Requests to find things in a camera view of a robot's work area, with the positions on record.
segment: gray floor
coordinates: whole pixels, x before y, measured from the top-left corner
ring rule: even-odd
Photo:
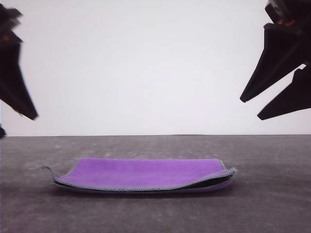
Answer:
[[[9,137],[2,142],[3,233],[302,233],[311,228],[311,136]],[[219,158],[239,172],[200,195],[76,194],[52,184],[79,158]]]

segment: white backdrop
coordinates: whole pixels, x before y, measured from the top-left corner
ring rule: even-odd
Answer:
[[[257,113],[292,74],[239,97],[263,49],[266,0],[3,0],[24,16],[20,64],[36,121],[8,135],[311,133],[310,110]]]

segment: gray stitched edge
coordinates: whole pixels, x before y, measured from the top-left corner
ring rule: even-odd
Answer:
[[[65,182],[62,181],[60,179],[58,179],[58,176],[56,174],[56,172],[54,171],[54,169],[50,166],[44,166],[47,169],[49,169],[52,172],[52,177],[55,181],[65,184],[65,185],[69,185],[69,186],[73,186],[73,187],[77,187],[77,188],[83,188],[83,189],[92,189],[92,190],[102,190],[102,191],[125,191],[125,192],[131,192],[131,191],[158,191],[158,190],[174,190],[174,189],[179,189],[179,188],[184,188],[186,186],[192,185],[192,184],[196,184],[199,182],[203,182],[203,181],[207,181],[207,180],[211,180],[211,179],[216,179],[216,178],[221,178],[221,177],[226,177],[226,176],[230,176],[233,175],[234,173],[237,172],[237,170],[235,168],[231,168],[229,169],[226,173],[223,174],[219,174],[219,175],[214,175],[214,176],[207,176],[204,177],[202,179],[199,179],[197,181],[191,182],[191,183],[186,183],[184,185],[179,185],[179,186],[172,186],[172,187],[150,187],[150,188],[108,188],[108,187],[93,187],[93,186],[82,186],[82,185],[76,185],[74,183],[70,183],[70,182]]]

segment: folded cloth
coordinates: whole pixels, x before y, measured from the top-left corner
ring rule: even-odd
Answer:
[[[195,193],[214,191],[232,182],[235,168],[218,159],[103,159],[86,157],[64,176],[50,166],[54,184],[92,193]]]

